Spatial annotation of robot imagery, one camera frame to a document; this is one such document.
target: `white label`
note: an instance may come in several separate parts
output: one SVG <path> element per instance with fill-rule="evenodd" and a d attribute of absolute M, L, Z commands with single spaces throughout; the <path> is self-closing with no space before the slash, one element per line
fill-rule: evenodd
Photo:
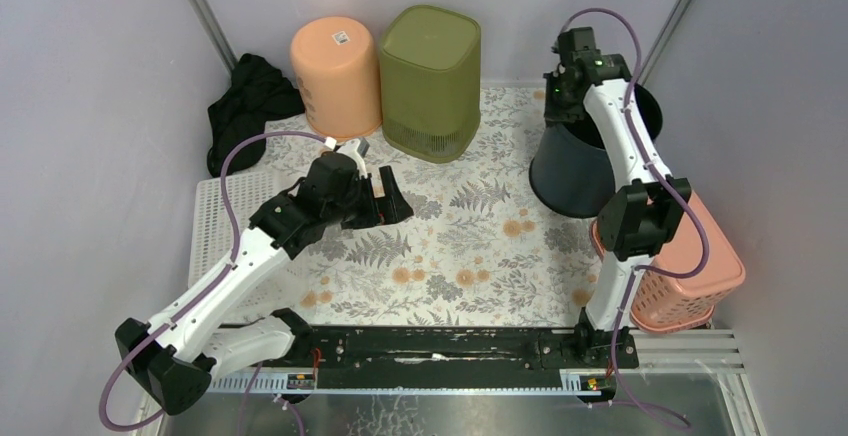
<path fill-rule="evenodd" d="M 336 42 L 336 44 L 341 46 L 342 44 L 349 42 L 350 38 L 347 37 L 347 33 L 345 33 L 344 31 L 339 31 L 338 33 L 333 35 L 333 40 Z"/>

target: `floral tablecloth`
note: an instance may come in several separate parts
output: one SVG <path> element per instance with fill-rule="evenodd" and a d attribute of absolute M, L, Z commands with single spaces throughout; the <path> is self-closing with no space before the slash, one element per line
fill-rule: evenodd
<path fill-rule="evenodd" d="M 315 324 L 568 326 L 592 296 L 600 261 L 588 221 L 560 216 L 530 189 L 544 94 L 484 89 L 482 122 L 458 160 L 432 164 L 368 137 L 370 169 L 391 165 L 415 210 L 402 224 L 330 229 L 292 264 L 292 306 Z M 309 130 L 304 117 L 266 131 Z M 305 174 L 320 148 L 275 138 L 251 171 Z"/>

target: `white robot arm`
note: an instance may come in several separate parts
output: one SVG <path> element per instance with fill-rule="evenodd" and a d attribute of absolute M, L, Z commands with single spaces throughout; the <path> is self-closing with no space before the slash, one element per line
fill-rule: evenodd
<path fill-rule="evenodd" d="M 592 331 L 611 332 L 634 268 L 650 265 L 662 245 L 674 236 L 682 216 L 682 209 L 655 175 L 665 178 L 686 200 L 691 189 L 685 179 L 672 177 L 654 148 L 638 106 L 631 104 L 633 129 L 640 141 L 634 139 L 624 114 L 624 94 L 631 78 L 624 59 L 602 55 L 595 48 L 591 28 L 561 33 L 556 49 L 561 64 L 546 75 L 549 87 L 556 89 L 548 98 L 546 118 L 549 113 L 568 122 L 591 118 L 615 179 L 617 193 L 598 215 L 605 254 L 598 285 L 585 311 Z M 649 170 L 649 164 L 655 171 Z M 634 288 L 643 272 L 636 271 Z M 630 325 L 635 294 L 631 292 L 624 305 L 621 327 Z"/>
<path fill-rule="evenodd" d="M 284 191 L 264 203 L 239 239 L 235 260 L 221 258 L 194 286 L 146 323 L 127 319 L 115 332 L 126 357 L 151 335 L 168 329 L 127 368 L 167 414 L 178 414 L 199 399 L 209 384 L 257 362 L 282 358 L 294 343 L 292 328 L 269 315 L 249 326 L 217 333 L 238 305 L 272 270 L 291 262 L 321 239 L 331 224 L 361 229 L 395 224 L 412 216 L 391 168 L 380 168 L 385 196 L 376 198 L 362 156 L 364 140 L 345 143 L 313 161 L 297 195 Z M 202 299 L 186 311 L 199 295 Z"/>

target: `olive green bin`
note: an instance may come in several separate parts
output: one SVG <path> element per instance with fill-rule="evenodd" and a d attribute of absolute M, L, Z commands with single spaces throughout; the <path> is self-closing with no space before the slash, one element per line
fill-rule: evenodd
<path fill-rule="evenodd" d="M 480 126 L 480 25 L 413 6 L 383 33 L 379 59 L 386 141 L 433 163 L 461 156 Z"/>

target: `black towel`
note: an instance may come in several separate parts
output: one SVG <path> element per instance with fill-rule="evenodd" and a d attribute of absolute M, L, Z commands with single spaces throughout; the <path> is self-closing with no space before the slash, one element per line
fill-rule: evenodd
<path fill-rule="evenodd" d="M 300 92 L 283 73 L 265 58 L 245 54 L 233 68 L 230 89 L 209 106 L 212 148 L 206 154 L 206 167 L 214 177 L 221 175 L 224 158 L 240 142 L 265 132 L 266 121 L 277 121 L 303 113 Z M 265 140 L 239 151 L 227 174 L 247 169 L 265 153 Z"/>

